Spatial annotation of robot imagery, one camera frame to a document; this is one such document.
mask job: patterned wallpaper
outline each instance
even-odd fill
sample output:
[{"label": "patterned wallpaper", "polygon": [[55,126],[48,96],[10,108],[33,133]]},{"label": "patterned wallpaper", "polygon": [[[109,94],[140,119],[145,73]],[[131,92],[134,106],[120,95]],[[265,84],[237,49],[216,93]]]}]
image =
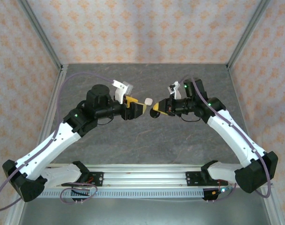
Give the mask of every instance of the patterned wallpaper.
[{"label": "patterned wallpaper", "polygon": [[29,0],[61,63],[226,63],[260,0]]},{"label": "patterned wallpaper", "polygon": [[279,163],[274,178],[285,217],[285,0],[272,0],[231,72],[246,126]]},{"label": "patterned wallpaper", "polygon": [[[0,185],[5,180],[2,164],[35,147],[56,75],[17,1],[0,1]],[[11,203],[13,193],[7,185],[0,207]],[[8,211],[0,213],[0,225]]]}]

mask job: cable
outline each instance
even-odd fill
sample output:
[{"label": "cable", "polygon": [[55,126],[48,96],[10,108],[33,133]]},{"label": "cable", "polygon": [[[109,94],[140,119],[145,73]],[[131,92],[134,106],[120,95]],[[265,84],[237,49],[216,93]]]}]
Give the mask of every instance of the cable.
[{"label": "cable", "polygon": [[207,200],[206,202],[207,203],[209,203],[209,202],[215,203],[215,202],[220,202],[222,200],[225,200],[225,199],[229,198],[234,193],[235,189],[236,189],[236,183],[234,184],[234,187],[231,189],[231,192],[226,197],[223,197],[221,199],[212,200],[212,201]]},{"label": "cable", "polygon": [[86,102],[86,100],[80,101],[80,103],[77,105],[77,109],[81,108],[81,106]]},{"label": "cable", "polygon": [[261,194],[258,190],[256,190],[256,192],[261,196],[261,197],[264,197],[264,198],[268,198],[270,196],[270,193],[271,193],[271,183],[270,183],[270,174],[269,174],[269,170],[263,160],[263,158],[261,157],[261,155],[259,154],[259,152],[255,149],[255,147],[252,145],[252,143],[247,139],[247,137],[235,126],[233,125],[230,121],[228,121],[224,116],[222,116],[221,114],[219,114],[214,108],[212,108],[211,106],[208,105],[207,101],[203,98],[203,96],[201,95],[200,93],[200,90],[198,89],[195,81],[194,81],[194,78],[191,77],[191,80],[192,80],[192,83],[193,83],[193,86],[198,94],[198,96],[200,97],[200,99],[202,100],[202,102],[212,111],[215,113],[215,115],[217,115],[218,117],[220,117],[223,121],[225,121],[226,123],[228,123],[229,126],[233,127],[237,133],[239,133],[239,135],[246,141],[246,143],[249,145],[249,147],[251,148],[252,152],[254,152],[256,154],[256,156],[259,158],[262,166],[263,166],[263,169],[264,169],[264,172],[265,172],[265,175],[266,175],[266,179],[267,179],[267,183],[268,183],[268,191],[267,191],[267,194],[266,195],[263,195]]},{"label": "cable", "polygon": [[182,115],[180,116],[180,118],[185,122],[198,122],[198,121],[200,121],[200,118],[198,120],[184,120]]},{"label": "cable", "polygon": [[182,79],[179,81],[179,83],[182,83],[185,80],[185,78],[187,78],[187,77],[189,77],[189,75],[183,76]]},{"label": "cable", "polygon": [[[112,120],[114,119],[114,117],[108,122],[108,123],[110,123],[110,122],[112,122]],[[104,124],[100,124],[100,123],[98,123],[97,125],[107,125],[108,123],[104,123]]]},{"label": "cable", "polygon": [[[88,197],[88,198],[86,198],[86,199],[84,199],[84,200],[81,199],[81,203],[82,203],[82,204],[83,204],[84,202],[88,201],[89,199],[91,199],[93,196],[95,196],[96,193],[97,193],[97,191],[98,191],[97,186],[95,186],[94,184],[77,183],[77,182],[70,182],[70,183],[68,183],[68,184],[76,184],[76,185],[83,185],[83,186],[85,185],[85,186],[91,186],[91,187],[94,187],[94,188],[95,188],[95,192],[94,192],[90,197]],[[68,188],[62,190],[61,193],[60,193],[60,200],[61,200],[62,203],[67,204],[67,205],[77,204],[77,201],[75,201],[75,202],[66,202],[66,201],[63,200],[62,195],[63,195],[64,191],[67,191],[67,190],[73,190],[73,191],[74,191],[74,190],[77,190],[77,191],[86,190],[86,191],[90,191],[89,189],[81,189],[81,188],[74,188],[74,187],[68,187]]]},{"label": "cable", "polygon": [[[52,138],[49,140],[49,142],[40,150],[38,151],[36,154],[34,154],[32,157],[30,157],[28,160],[26,160],[24,162],[24,164],[22,164],[20,167],[16,168],[8,177],[7,179],[2,183],[2,185],[0,186],[0,193],[1,191],[3,190],[4,186],[10,182],[10,180],[15,176],[15,174],[17,174],[23,167],[25,167],[25,165],[27,165],[30,161],[32,161],[35,157],[37,157],[38,155],[40,155],[45,149],[47,149],[50,144],[53,142],[53,140],[55,139],[55,137],[57,136],[58,134],[58,131],[59,131],[59,127],[60,127],[60,124],[61,124],[61,110],[60,110],[60,96],[61,96],[61,93],[62,93],[62,90],[64,89],[66,83],[74,78],[75,76],[78,76],[78,75],[93,75],[93,76],[96,76],[98,78],[101,78],[105,81],[108,81],[110,83],[113,83],[114,80],[111,80],[111,79],[108,79],[108,78],[105,78],[105,77],[102,77],[96,73],[93,73],[93,72],[78,72],[78,73],[74,73],[72,74],[70,77],[68,77],[61,85],[60,89],[59,89],[59,92],[58,92],[58,98],[56,100],[56,109],[57,109],[57,114],[56,114],[56,117],[57,117],[57,125],[55,127],[55,130],[54,130],[54,134],[52,136]],[[21,198],[18,198],[15,202],[7,205],[6,207],[3,207],[3,208],[0,208],[0,211],[3,211],[3,210],[6,210],[8,208],[10,208],[11,206],[15,205],[17,202],[19,202],[21,200]]]},{"label": "cable", "polygon": [[221,180],[218,180],[218,191],[220,190],[221,188]]},{"label": "cable", "polygon": [[126,198],[126,199],[136,199],[136,200],[147,200],[147,201],[157,201],[157,202],[175,202],[175,203],[186,203],[186,202],[195,202],[195,200],[165,200],[165,199],[151,199],[151,198]]}]

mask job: purple cable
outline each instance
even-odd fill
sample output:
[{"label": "purple cable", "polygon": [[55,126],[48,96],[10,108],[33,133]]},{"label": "purple cable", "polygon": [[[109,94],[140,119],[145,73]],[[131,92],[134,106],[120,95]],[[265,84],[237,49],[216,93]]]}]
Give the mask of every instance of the purple cable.
[{"label": "purple cable", "polygon": [[[40,150],[38,151],[36,154],[34,154],[32,157],[30,157],[28,160],[26,160],[24,162],[24,164],[22,164],[20,167],[16,168],[9,176],[8,178],[2,183],[2,185],[0,186],[0,193],[1,191],[3,190],[3,188],[5,187],[5,185],[7,183],[9,183],[9,181],[14,177],[14,175],[16,173],[18,173],[25,165],[27,165],[30,161],[32,161],[35,157],[37,157],[39,154],[41,154],[45,149],[47,149],[50,144],[53,142],[53,140],[55,139],[55,137],[57,136],[57,133],[59,131],[59,127],[60,127],[60,121],[61,121],[61,110],[60,110],[60,106],[59,106],[59,101],[60,101],[60,96],[61,96],[61,92],[62,90],[64,89],[66,83],[72,79],[73,77],[77,76],[77,75],[93,75],[93,76],[96,76],[98,78],[101,78],[105,81],[108,81],[110,83],[113,83],[114,80],[111,80],[111,79],[108,79],[108,78],[105,78],[105,77],[102,77],[96,73],[93,73],[93,72],[78,72],[78,73],[74,73],[72,74],[70,77],[68,77],[64,82],[63,84],[61,85],[60,89],[59,89],[59,93],[58,93],[58,98],[57,98],[57,102],[56,102],[56,106],[57,106],[57,125],[56,125],[56,128],[54,130],[54,135],[52,137],[52,139],[49,140],[49,142]],[[3,210],[6,210],[8,208],[10,208],[11,206],[15,205],[17,202],[19,202],[21,200],[21,198],[18,198],[15,202],[11,203],[10,205],[7,205],[6,207],[3,207],[3,208],[0,208],[0,211],[3,211]]]},{"label": "purple cable", "polygon": [[220,117],[223,121],[225,121],[226,123],[228,123],[229,126],[233,127],[239,134],[240,136],[246,141],[246,143],[250,146],[250,148],[252,150],[254,150],[253,152],[256,154],[256,156],[259,158],[262,166],[263,166],[263,169],[264,169],[264,172],[265,172],[265,175],[266,175],[266,179],[267,179],[267,183],[268,183],[268,191],[267,191],[267,194],[266,195],[263,195],[261,194],[258,190],[256,190],[256,192],[263,198],[268,198],[270,196],[270,193],[271,193],[271,183],[270,183],[270,174],[269,174],[269,170],[263,160],[263,158],[261,157],[261,155],[259,154],[259,152],[257,152],[257,150],[255,149],[255,147],[252,145],[252,143],[247,139],[247,137],[235,126],[233,125],[230,121],[228,121],[224,116],[222,116],[221,114],[219,114],[214,108],[212,108],[211,106],[208,105],[207,101],[203,98],[203,96],[201,95],[195,81],[194,81],[194,78],[191,77],[191,80],[192,80],[192,83],[193,83],[193,86],[198,94],[198,96],[200,97],[200,99],[202,100],[202,102],[212,111],[215,113],[215,115],[217,115],[218,117]]},{"label": "purple cable", "polygon": [[189,77],[189,75],[183,76],[182,79],[179,81],[179,84],[182,83],[185,80],[185,78],[187,78],[187,77]]},{"label": "purple cable", "polygon": [[[94,187],[94,188],[95,188],[95,192],[94,192],[91,196],[89,196],[88,198],[86,198],[85,200],[81,200],[81,203],[84,203],[84,202],[88,201],[89,199],[91,199],[93,196],[95,196],[96,193],[97,193],[97,190],[98,190],[98,189],[97,189],[97,186],[95,186],[94,184],[76,183],[76,182],[71,182],[71,183],[68,183],[68,184],[85,185],[85,186],[91,186],[91,187]],[[67,191],[67,190],[76,190],[76,191],[83,191],[83,190],[84,190],[84,191],[89,191],[90,189],[81,189],[81,188],[68,187],[68,188],[62,190],[62,192],[60,193],[60,200],[61,200],[61,202],[64,203],[64,204],[73,205],[73,204],[76,204],[77,201],[75,201],[75,202],[66,202],[66,201],[64,201],[63,198],[62,198],[63,192],[64,192],[64,191]]]}]

